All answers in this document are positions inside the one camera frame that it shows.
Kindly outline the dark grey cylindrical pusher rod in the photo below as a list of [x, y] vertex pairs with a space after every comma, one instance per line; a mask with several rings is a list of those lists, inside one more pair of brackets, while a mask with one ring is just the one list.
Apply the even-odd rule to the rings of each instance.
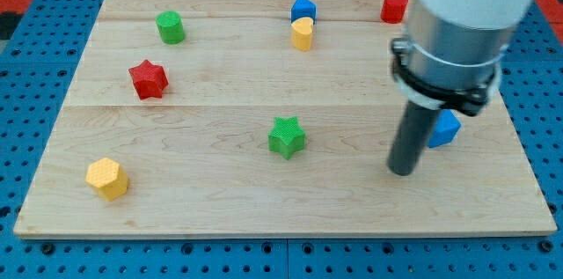
[[408, 101], [387, 158], [393, 173], [407, 176], [414, 171], [441, 112]]

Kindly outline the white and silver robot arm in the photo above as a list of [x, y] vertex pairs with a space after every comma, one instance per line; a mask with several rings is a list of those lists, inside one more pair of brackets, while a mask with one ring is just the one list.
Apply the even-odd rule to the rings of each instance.
[[442, 110], [476, 116], [498, 91], [501, 59], [532, 0], [413, 0], [391, 73], [407, 97], [389, 169], [413, 172]]

